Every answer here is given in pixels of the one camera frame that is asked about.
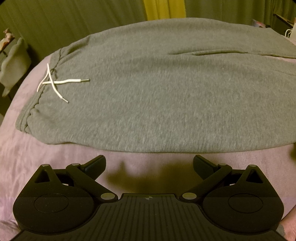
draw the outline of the black robotic device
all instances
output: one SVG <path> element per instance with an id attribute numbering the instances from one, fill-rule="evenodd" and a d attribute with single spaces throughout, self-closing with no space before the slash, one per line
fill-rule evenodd
<path id="1" fill-rule="evenodd" d="M 103 155 L 66 169 L 41 165 L 14 203 L 22 231 L 12 241 L 285 241 L 276 232 L 283 203 L 256 165 L 234 170 L 196 155 L 203 182 L 179 198 L 118 199 L 95 181 L 105 168 Z"/>

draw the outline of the bed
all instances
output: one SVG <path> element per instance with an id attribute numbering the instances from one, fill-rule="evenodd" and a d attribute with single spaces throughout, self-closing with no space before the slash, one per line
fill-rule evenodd
<path id="1" fill-rule="evenodd" d="M 283 218 L 296 205 L 294 144 L 226 153 L 132 153 L 99 150 L 72 143 L 49 145 L 17 130 L 16 120 L 24 105 L 36 93 L 51 57 L 52 54 L 45 57 L 25 78 L 0 126 L 1 241 L 10 240 L 20 231 L 12 213 L 13 203 L 41 164 L 63 169 L 71 163 L 83 164 L 98 155 L 106 157 L 107 166 L 96 181 L 118 197 L 122 193 L 180 195 L 202 181 L 192 168 L 193 157 L 200 154 L 215 164 L 226 163 L 233 169 L 245 169 L 249 164 L 259 166 L 284 204 Z M 296 59 L 292 58 L 266 58 L 296 64 Z"/>

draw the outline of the yellow curtain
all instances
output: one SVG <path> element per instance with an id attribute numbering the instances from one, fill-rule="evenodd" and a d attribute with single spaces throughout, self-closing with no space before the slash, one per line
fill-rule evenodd
<path id="1" fill-rule="evenodd" d="M 166 18 L 185 18 L 184 0 L 143 0 L 147 21 Z"/>

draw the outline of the pink bed sheet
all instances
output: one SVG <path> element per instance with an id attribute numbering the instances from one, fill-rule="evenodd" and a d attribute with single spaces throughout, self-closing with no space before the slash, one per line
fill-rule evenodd
<path id="1" fill-rule="evenodd" d="M 295 59 L 283 59 L 295 62 Z M 13 238 L 20 230 L 12 213 L 13 203 L 37 168 L 48 163 L 63 169 L 71 163 L 85 163 L 104 155 L 107 167 L 97 182 L 122 193 L 175 193 L 192 188 L 201 178 L 192 168 L 188 153 L 122 153 L 96 150 L 76 144 L 47 145 L 15 128 L 22 107 L 36 91 L 50 55 L 42 60 L 23 81 L 0 126 L 0 240 Z M 277 148 L 201 154 L 234 169 L 256 164 L 269 179 L 284 203 L 283 217 L 296 205 L 296 148 L 294 144 Z"/>

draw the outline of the ribbed black surface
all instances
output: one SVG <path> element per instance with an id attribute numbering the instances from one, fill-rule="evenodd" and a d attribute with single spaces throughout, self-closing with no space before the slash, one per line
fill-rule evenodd
<path id="1" fill-rule="evenodd" d="M 14 241 L 285 241 L 278 233 L 228 233 L 212 225 L 196 204 L 173 194 L 124 194 L 102 204 L 84 226 L 67 234 L 41 236 L 27 231 Z"/>

